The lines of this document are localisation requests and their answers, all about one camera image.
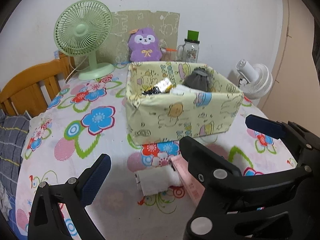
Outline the white sponge block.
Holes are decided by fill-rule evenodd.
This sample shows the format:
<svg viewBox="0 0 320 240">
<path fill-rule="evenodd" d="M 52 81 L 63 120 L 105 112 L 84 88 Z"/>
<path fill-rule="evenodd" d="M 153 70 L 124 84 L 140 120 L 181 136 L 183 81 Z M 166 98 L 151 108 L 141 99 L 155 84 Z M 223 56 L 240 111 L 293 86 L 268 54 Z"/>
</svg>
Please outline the white sponge block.
<svg viewBox="0 0 320 240">
<path fill-rule="evenodd" d="M 197 93 L 197 92 L 198 92 L 198 90 L 196 90 L 196 89 L 192 89 L 187 86 L 178 84 L 176 87 L 173 87 L 169 93 L 183 96 L 185 93 Z"/>
</svg>

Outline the grey scrunchie pouch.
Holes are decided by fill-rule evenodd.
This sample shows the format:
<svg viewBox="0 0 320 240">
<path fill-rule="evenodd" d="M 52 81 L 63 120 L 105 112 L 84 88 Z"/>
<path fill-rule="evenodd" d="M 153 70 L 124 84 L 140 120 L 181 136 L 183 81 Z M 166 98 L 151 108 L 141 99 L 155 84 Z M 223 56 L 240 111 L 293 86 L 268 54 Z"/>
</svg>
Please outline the grey scrunchie pouch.
<svg viewBox="0 0 320 240">
<path fill-rule="evenodd" d="M 210 88 L 210 78 L 209 73 L 204 67 L 195 68 L 190 75 L 188 75 L 182 85 L 191 88 L 200 90 L 203 92 L 209 92 Z"/>
</svg>

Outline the pink packet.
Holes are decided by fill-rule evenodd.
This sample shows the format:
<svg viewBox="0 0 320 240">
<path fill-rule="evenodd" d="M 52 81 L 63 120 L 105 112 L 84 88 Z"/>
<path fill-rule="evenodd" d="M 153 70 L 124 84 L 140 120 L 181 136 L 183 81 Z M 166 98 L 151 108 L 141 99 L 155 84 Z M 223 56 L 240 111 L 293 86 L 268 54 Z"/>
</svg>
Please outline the pink packet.
<svg viewBox="0 0 320 240">
<path fill-rule="evenodd" d="M 189 197 L 197 206 L 204 193 L 204 186 L 188 171 L 188 162 L 179 154 L 171 158 L 173 167 L 178 172 L 180 180 L 189 194 Z"/>
</svg>

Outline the white rolled towel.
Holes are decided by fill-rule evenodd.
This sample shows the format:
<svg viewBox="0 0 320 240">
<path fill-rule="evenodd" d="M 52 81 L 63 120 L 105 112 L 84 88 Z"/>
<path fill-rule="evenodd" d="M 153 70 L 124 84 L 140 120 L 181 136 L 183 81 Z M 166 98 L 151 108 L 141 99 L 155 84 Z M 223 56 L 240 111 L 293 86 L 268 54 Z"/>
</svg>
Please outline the white rolled towel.
<svg viewBox="0 0 320 240">
<path fill-rule="evenodd" d="M 167 191 L 171 186 L 182 186 L 178 172 L 170 165 L 137 171 L 135 179 L 143 196 Z"/>
</svg>

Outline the floral tablecloth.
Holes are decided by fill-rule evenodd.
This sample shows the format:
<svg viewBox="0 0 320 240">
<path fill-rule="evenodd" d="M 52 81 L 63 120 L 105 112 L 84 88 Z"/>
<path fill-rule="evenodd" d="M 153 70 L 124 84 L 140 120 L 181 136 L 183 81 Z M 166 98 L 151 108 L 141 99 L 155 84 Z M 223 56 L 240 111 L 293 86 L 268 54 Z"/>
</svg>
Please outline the floral tablecloth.
<svg viewBox="0 0 320 240">
<path fill-rule="evenodd" d="M 17 235 L 28 239 L 29 212 L 41 182 L 64 184 L 80 176 L 100 154 L 111 157 L 111 171 L 93 204 L 86 207 L 105 239 L 182 239 L 186 223 L 200 200 L 200 189 L 168 188 L 143 197 L 134 173 L 164 165 L 180 154 L 179 142 L 135 145 L 127 131 L 125 81 L 129 65 L 117 66 L 103 81 L 71 79 L 53 99 L 48 110 L 29 128 L 22 153 L 15 200 Z M 178 139 L 195 138 L 240 168 L 245 176 L 295 168 L 297 162 L 280 141 L 247 129 L 245 117 L 266 116 L 247 98 L 227 132 L 210 134 L 213 124 L 204 118 L 196 131 L 178 121 Z"/>
</svg>

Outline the white floor fan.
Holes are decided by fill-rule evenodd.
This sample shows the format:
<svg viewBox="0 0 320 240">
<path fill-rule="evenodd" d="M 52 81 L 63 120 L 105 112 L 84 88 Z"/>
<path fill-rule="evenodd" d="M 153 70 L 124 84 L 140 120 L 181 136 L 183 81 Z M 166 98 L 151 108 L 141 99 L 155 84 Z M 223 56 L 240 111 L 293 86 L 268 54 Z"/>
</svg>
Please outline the white floor fan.
<svg viewBox="0 0 320 240">
<path fill-rule="evenodd" d="M 250 64 L 247 60 L 240 60 L 236 65 L 240 74 L 239 88 L 249 100 L 258 100 L 271 89 L 273 77 L 264 64 Z"/>
</svg>

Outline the yellow cartoon fabric storage box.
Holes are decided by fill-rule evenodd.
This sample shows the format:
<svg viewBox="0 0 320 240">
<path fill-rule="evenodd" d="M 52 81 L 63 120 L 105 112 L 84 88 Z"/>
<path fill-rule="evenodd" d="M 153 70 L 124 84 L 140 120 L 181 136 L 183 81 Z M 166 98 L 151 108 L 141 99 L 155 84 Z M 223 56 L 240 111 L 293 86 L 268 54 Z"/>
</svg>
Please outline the yellow cartoon fabric storage box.
<svg viewBox="0 0 320 240">
<path fill-rule="evenodd" d="M 196 68 L 208 73 L 207 92 L 143 95 L 164 79 L 182 84 Z M 200 63 L 146 61 L 129 64 L 126 118 L 136 145 L 176 141 L 229 130 L 244 99 L 243 92 L 212 67 Z"/>
</svg>

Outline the blue plaid bedding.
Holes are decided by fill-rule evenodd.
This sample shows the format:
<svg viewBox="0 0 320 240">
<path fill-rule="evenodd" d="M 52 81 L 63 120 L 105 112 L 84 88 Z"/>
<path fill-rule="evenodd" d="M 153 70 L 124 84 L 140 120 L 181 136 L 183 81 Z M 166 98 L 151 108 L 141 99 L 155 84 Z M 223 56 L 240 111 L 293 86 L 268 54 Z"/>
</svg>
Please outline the blue plaid bedding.
<svg viewBox="0 0 320 240">
<path fill-rule="evenodd" d="M 16 195 L 29 120 L 26 115 L 9 116 L 1 111 L 1 183 L 8 194 L 13 196 Z"/>
</svg>

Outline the orange wooden chair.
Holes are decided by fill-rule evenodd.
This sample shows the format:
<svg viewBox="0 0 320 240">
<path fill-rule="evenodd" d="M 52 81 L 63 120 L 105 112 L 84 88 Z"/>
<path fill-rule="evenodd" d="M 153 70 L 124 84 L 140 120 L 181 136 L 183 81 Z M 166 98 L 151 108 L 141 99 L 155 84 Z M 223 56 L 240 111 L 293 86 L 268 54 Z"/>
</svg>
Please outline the orange wooden chair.
<svg viewBox="0 0 320 240">
<path fill-rule="evenodd" d="M 10 116 L 28 112 L 32 117 L 46 111 L 41 85 L 52 100 L 60 92 L 58 76 L 67 78 L 75 66 L 74 59 L 59 52 L 59 58 L 37 64 L 14 76 L 1 91 L 1 109 Z"/>
</svg>

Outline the glass jar with green lid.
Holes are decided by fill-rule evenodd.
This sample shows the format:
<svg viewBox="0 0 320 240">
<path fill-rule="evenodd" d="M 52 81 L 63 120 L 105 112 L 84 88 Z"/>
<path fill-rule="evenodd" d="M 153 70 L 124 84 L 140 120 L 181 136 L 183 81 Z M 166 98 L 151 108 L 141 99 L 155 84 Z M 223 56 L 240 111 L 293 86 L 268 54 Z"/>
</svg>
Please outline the glass jar with green lid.
<svg viewBox="0 0 320 240">
<path fill-rule="evenodd" d="M 184 39 L 184 44 L 179 45 L 176 51 L 177 61 L 196 63 L 199 56 L 200 41 L 199 32 L 188 30 L 187 38 Z"/>
</svg>

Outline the toothpick holder with orange lid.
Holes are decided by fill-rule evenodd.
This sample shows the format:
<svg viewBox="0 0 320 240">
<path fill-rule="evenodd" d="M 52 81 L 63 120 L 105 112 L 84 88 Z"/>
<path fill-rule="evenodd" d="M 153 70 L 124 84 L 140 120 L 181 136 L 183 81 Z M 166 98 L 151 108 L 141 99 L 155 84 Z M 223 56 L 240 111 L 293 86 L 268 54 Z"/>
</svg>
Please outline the toothpick holder with orange lid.
<svg viewBox="0 0 320 240">
<path fill-rule="evenodd" d="M 168 61 L 176 60 L 176 55 L 177 55 L 176 49 L 161 47 L 160 51 L 162 53 L 161 61 L 168 62 Z"/>
</svg>

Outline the purple plush toy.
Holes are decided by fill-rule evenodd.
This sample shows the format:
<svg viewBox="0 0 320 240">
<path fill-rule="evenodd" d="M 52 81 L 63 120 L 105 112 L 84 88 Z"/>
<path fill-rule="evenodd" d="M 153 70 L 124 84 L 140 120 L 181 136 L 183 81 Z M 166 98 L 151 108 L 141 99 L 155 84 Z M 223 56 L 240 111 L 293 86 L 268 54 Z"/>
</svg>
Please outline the purple plush toy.
<svg viewBox="0 0 320 240">
<path fill-rule="evenodd" d="M 159 39 L 154 30 L 149 27 L 132 33 L 128 46 L 131 51 L 131 62 L 159 61 L 162 57 Z"/>
</svg>

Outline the cartoon cardboard sheet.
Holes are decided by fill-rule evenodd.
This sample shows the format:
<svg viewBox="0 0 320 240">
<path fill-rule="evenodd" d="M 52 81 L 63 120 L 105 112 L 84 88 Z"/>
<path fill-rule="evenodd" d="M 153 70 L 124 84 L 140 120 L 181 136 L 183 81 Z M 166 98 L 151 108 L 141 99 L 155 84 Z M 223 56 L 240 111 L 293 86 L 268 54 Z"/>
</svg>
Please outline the cartoon cardboard sheet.
<svg viewBox="0 0 320 240">
<path fill-rule="evenodd" d="M 97 62 L 118 64 L 130 60 L 127 45 L 135 29 L 151 28 L 161 47 L 175 49 L 178 40 L 180 14 L 178 12 L 149 10 L 125 10 L 112 12 L 112 29 L 108 39 L 97 50 Z"/>
</svg>

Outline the green desk fan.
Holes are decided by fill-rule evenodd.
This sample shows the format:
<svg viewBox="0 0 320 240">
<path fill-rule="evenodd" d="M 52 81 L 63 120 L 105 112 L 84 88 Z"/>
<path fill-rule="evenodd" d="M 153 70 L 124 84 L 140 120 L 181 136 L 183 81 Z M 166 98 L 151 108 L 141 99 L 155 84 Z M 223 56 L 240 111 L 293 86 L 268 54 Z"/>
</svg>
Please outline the green desk fan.
<svg viewBox="0 0 320 240">
<path fill-rule="evenodd" d="M 54 27 L 57 48 L 67 56 L 87 56 L 89 65 L 79 73 L 79 80 L 101 78 L 114 71 L 110 63 L 97 63 L 96 51 L 108 39 L 112 14 L 104 3 L 81 0 L 61 13 Z"/>
</svg>

